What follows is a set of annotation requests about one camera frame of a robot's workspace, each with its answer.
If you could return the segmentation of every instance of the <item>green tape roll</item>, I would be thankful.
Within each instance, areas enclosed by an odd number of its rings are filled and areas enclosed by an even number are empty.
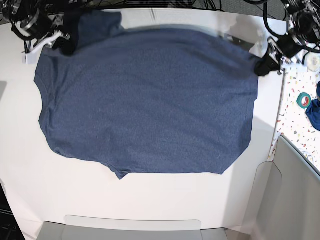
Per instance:
[[[311,97],[308,93],[303,92],[298,96],[296,100],[300,108],[306,109],[311,104]]]

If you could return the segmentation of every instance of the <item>blue cloth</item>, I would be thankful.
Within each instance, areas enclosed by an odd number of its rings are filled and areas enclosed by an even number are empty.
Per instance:
[[[320,131],[320,101],[314,99],[310,106],[306,109],[305,114],[308,116],[312,126]]]
[[[248,147],[256,57],[194,30],[127,31],[120,13],[77,21],[76,52],[44,49],[34,79],[55,153],[100,162],[121,179],[222,174]]]
[[[318,83],[318,86],[316,87],[316,95],[318,98],[320,98],[320,82]]]

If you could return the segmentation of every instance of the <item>speckled surface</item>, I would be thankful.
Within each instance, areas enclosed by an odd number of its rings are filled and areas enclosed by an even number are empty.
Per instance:
[[[278,137],[285,135],[314,166],[320,170],[320,131],[314,129],[297,104],[298,96],[305,92],[317,98],[320,72],[297,72],[295,68],[285,73],[281,104],[268,161],[273,161]]]

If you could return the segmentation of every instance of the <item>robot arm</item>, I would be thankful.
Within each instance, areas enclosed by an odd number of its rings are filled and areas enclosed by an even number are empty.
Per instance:
[[[57,14],[64,9],[79,8],[90,1],[92,0],[4,0],[2,14],[11,22],[12,31],[25,42],[24,62],[32,63],[33,54],[42,46],[59,47],[64,54],[71,55],[76,47],[62,26],[48,17],[48,8],[55,7],[54,9],[58,10],[51,12]],[[290,16],[290,28],[285,35],[276,34],[268,25],[268,0],[243,1],[253,5],[263,4],[265,27],[277,38],[268,39],[267,52],[254,69],[258,76],[265,76],[271,71],[281,74],[287,65],[296,64],[293,59],[302,50],[320,53],[320,50],[316,49],[320,44],[320,0],[281,0]],[[20,28],[28,36],[18,30],[17,23],[20,23]],[[26,42],[30,43],[34,39],[36,44],[31,48]],[[315,45],[315,48],[308,47],[310,44]]]

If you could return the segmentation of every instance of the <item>gray panel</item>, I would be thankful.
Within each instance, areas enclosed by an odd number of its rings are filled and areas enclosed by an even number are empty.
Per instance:
[[[224,228],[201,230],[202,240],[228,240]]]
[[[62,240],[202,240],[201,231],[124,231],[65,226]]]
[[[37,240],[61,240],[66,225],[45,221]]]
[[[110,229],[123,231],[193,231],[201,229],[199,220],[123,220],[86,216],[67,215],[65,225],[94,229]]]
[[[254,239],[319,240],[319,173],[284,137],[278,140],[274,163],[282,184],[270,174]]]
[[[231,229],[225,230],[225,234],[228,240],[249,240],[250,239],[249,234],[233,231]]]
[[[264,198],[264,194],[266,191],[266,187],[268,184],[268,179],[270,177],[271,169],[275,165],[273,162],[263,162],[259,165],[256,170],[254,183],[252,187],[252,191],[250,194],[250,199],[248,202],[248,206],[245,211],[245,215],[242,221],[241,233],[251,234],[252,229],[256,223],[258,212],[261,206],[261,203]],[[226,235],[228,240],[237,239],[240,240],[241,237],[234,237],[233,232],[230,230],[226,230]]]

